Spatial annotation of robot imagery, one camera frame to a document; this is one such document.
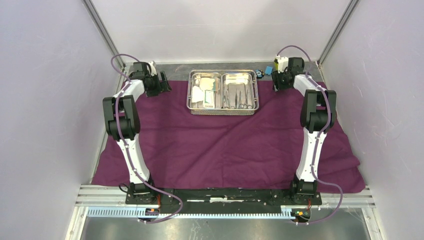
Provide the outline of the blue plastic block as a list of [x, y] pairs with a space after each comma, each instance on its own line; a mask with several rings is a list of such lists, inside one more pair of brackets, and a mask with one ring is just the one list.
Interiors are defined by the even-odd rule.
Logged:
[[272, 66], [266, 66], [264, 74], [270, 76], [273, 72], [273, 67]]

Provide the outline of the steel two-compartment tray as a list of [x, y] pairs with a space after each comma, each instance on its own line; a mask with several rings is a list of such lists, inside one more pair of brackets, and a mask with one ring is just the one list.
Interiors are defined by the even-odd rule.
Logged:
[[186, 107], [193, 115], [253, 115], [259, 109], [256, 73], [251, 69], [192, 70]]

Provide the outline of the maroon cloth wrap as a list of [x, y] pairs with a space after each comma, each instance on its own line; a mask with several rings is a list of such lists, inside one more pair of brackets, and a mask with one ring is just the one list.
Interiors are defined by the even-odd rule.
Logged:
[[300, 163], [303, 96], [258, 83], [259, 109], [249, 116], [193, 115], [188, 84], [136, 101], [139, 143], [159, 188], [287, 189]]

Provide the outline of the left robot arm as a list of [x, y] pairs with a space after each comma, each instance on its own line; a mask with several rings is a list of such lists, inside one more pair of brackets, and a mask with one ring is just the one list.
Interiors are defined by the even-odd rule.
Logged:
[[128, 173], [127, 196], [153, 203], [165, 191], [154, 186], [151, 173], [143, 158], [139, 133], [141, 122], [136, 100], [142, 96], [156, 97], [172, 89], [164, 71], [158, 72], [154, 61], [136, 61], [133, 72], [126, 76], [123, 87], [115, 95], [102, 101], [106, 133], [120, 147]]

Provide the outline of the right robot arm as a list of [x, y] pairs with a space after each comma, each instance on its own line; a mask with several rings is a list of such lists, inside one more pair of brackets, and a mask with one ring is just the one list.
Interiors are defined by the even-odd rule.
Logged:
[[289, 199], [302, 204], [318, 189], [318, 164], [327, 132], [336, 121], [337, 94], [318, 84], [304, 71], [301, 57], [276, 55], [276, 69], [271, 73], [275, 92], [295, 89], [303, 96], [300, 125], [303, 128], [303, 145], [300, 163], [290, 183]]

